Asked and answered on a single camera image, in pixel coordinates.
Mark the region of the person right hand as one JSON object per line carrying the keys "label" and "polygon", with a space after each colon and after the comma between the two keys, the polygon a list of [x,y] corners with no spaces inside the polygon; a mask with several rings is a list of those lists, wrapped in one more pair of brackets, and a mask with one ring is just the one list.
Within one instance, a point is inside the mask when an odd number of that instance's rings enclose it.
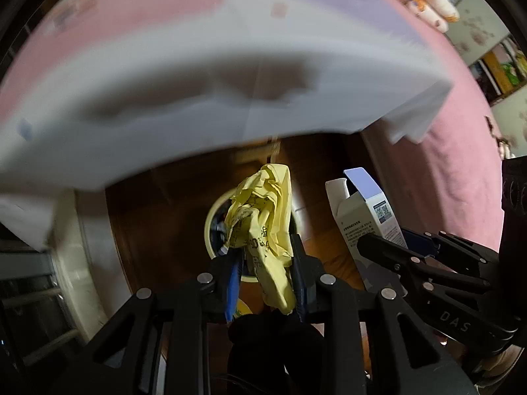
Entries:
{"label": "person right hand", "polygon": [[518,363],[525,348],[509,346],[497,356],[483,360],[475,372],[475,386],[486,389],[501,383]]}

